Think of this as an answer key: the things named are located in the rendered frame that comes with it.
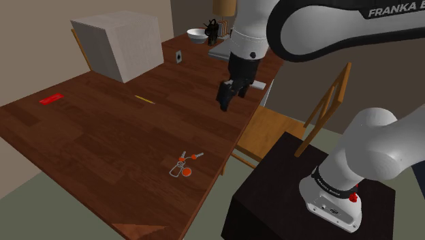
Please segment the light wooden chair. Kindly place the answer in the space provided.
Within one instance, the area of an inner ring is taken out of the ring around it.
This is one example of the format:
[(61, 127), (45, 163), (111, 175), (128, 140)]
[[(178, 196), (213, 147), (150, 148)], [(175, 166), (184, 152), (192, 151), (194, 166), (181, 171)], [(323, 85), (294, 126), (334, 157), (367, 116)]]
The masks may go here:
[(257, 162), (261, 162), (284, 132), (302, 138), (306, 127), (314, 117), (317, 117), (315, 127), (295, 151), (294, 155), (299, 157), (343, 103), (350, 71), (351, 63), (349, 62), (320, 99), (305, 123), (259, 106), (237, 142), (236, 149)]

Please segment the tan table lamp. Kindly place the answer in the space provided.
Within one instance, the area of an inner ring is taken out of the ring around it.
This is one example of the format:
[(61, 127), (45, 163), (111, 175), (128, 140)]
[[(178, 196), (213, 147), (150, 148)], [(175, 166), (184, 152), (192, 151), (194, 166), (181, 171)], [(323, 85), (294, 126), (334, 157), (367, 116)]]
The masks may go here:
[(212, 0), (212, 12), (215, 15), (228, 17), (236, 11), (237, 0)]

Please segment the brown wooden table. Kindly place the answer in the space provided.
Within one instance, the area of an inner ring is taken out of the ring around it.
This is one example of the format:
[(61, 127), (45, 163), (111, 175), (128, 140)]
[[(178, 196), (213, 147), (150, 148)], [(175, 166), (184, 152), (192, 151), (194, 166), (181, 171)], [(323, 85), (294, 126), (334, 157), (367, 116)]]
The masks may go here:
[(224, 112), (227, 63), (185, 34), (162, 49), (129, 82), (91, 71), (0, 107), (0, 137), (126, 240), (183, 240), (265, 95)]

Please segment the large white box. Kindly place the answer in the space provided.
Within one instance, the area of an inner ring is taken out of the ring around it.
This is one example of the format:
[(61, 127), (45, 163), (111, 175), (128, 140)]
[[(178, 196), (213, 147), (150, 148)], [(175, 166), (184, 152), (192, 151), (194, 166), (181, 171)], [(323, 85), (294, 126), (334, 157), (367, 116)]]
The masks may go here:
[(118, 11), (71, 24), (94, 72), (126, 83), (164, 62), (155, 16)]

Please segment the dark robot stand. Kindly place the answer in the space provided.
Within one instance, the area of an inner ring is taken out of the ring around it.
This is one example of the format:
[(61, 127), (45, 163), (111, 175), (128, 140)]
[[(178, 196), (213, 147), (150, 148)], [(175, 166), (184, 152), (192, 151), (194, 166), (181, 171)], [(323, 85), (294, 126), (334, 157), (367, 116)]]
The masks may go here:
[(349, 233), (311, 213), (299, 182), (327, 157), (309, 145), (300, 157), (301, 140), (284, 133), (232, 196), (223, 240), (393, 240), (396, 192), (371, 180), (358, 190), (362, 222)]

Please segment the grey flat laptop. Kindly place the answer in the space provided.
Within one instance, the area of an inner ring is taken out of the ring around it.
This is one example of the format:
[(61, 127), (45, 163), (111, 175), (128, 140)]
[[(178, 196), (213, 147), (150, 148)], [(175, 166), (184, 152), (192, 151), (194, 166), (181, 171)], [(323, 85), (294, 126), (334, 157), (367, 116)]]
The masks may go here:
[[(208, 56), (222, 61), (229, 61), (230, 43), (227, 40), (224, 40), (222, 43), (219, 43), (217, 46), (211, 48), (208, 51)], [(266, 83), (254, 80), (251, 86), (255, 89), (263, 90), (266, 86)]]

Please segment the white bowl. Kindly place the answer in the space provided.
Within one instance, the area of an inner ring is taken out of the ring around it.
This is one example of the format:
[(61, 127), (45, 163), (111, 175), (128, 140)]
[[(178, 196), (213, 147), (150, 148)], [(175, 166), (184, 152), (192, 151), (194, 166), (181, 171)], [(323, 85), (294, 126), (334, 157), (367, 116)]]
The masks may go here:
[(189, 29), (187, 35), (194, 44), (203, 44), (208, 39), (205, 29), (202, 28)]

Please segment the black figure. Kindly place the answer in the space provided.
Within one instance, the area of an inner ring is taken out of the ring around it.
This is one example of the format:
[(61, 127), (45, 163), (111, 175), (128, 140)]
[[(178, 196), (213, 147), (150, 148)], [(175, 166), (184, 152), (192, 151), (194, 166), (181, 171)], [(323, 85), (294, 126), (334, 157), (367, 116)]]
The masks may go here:
[(215, 19), (212, 19), (205, 27), (204, 34), (208, 36), (208, 45), (214, 46), (217, 43), (219, 24)]

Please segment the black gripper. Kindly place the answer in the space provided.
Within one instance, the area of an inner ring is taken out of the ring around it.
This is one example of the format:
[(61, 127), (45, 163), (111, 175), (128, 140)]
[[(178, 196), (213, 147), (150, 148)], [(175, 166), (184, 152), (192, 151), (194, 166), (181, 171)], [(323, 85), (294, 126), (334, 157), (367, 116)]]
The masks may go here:
[[(259, 59), (243, 59), (233, 52), (230, 53), (228, 62), (230, 79), (220, 83), (216, 96), (216, 101), (218, 101), (222, 111), (227, 111), (230, 101), (237, 93), (240, 98), (246, 95), (249, 86), (255, 80), (259, 64)], [(237, 80), (247, 80), (248, 84), (243, 84), (238, 89), (238, 85), (234, 85)]]

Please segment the red flat card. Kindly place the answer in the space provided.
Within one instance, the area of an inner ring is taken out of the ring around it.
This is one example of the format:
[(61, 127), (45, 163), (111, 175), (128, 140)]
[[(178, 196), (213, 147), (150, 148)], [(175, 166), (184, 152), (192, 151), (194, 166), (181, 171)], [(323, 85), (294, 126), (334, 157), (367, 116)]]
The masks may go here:
[(61, 93), (56, 93), (56, 94), (54, 94), (54, 95), (51, 95), (51, 96), (49, 96), (49, 97), (46, 97), (46, 98), (44, 98), (44, 99), (40, 100), (40, 101), (39, 101), (39, 103), (40, 103), (40, 104), (43, 104), (43, 105), (48, 105), (48, 104), (53, 103), (53, 102), (55, 102), (55, 101), (57, 101), (57, 100), (59, 100), (59, 99), (61, 99), (61, 98), (63, 98), (63, 97), (64, 97), (64, 95), (63, 95), (63, 94), (61, 94)]

